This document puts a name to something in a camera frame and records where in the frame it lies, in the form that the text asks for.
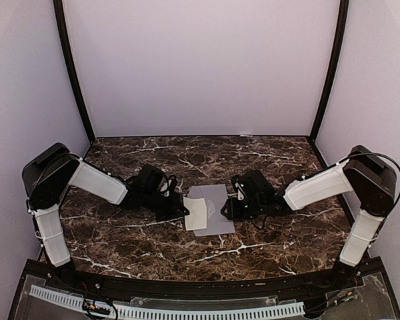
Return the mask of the grey paper envelope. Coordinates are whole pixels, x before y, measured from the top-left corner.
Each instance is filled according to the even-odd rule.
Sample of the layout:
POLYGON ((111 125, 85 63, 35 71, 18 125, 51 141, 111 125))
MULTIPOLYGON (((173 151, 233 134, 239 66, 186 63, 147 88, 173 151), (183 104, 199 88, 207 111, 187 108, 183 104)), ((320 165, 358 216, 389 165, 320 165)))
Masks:
POLYGON ((190 188, 187 198, 204 198, 207 204, 207 228, 193 231, 196 237, 224 235, 235 232, 234 223, 221 214, 227 196, 224 184, 201 185, 190 188))

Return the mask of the cream lined letter paper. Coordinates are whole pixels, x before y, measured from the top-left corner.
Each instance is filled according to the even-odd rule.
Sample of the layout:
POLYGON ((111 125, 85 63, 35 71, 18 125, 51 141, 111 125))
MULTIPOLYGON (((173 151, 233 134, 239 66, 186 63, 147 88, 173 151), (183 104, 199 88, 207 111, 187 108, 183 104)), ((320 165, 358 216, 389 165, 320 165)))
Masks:
POLYGON ((184 197, 183 204, 189 210, 184 216, 185 230, 197 231, 207 228, 207 204, 204 198, 191 199, 184 197))

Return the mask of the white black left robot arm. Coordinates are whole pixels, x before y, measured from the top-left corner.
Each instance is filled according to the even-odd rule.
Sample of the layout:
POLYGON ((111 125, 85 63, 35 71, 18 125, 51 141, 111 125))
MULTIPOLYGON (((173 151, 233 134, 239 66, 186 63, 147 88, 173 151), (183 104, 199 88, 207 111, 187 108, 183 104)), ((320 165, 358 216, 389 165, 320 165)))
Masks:
POLYGON ((146 208, 158 222, 189 215, 177 178, 150 164, 128 179, 106 172, 73 154, 62 143, 55 143, 30 161, 22 170, 27 194, 27 212, 49 262, 57 267, 54 278, 67 291, 81 284, 78 272, 69 264, 71 255, 60 219, 62 202, 72 187, 82 189, 126 210, 146 208))

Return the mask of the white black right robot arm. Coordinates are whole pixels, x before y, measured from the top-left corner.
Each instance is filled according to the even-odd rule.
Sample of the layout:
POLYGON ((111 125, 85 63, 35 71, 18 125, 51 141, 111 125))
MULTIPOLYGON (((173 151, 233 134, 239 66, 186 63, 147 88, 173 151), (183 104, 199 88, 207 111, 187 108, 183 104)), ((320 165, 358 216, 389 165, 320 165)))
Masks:
POLYGON ((231 183, 237 196, 228 198, 221 208, 222 216, 230 221, 285 216, 331 197, 341 202, 348 197, 357 199, 351 230, 334 269, 327 275, 327 284, 333 289, 343 288, 352 279, 353 271, 400 201, 398 162, 362 145, 328 167, 278 188, 260 170, 235 175, 231 183))

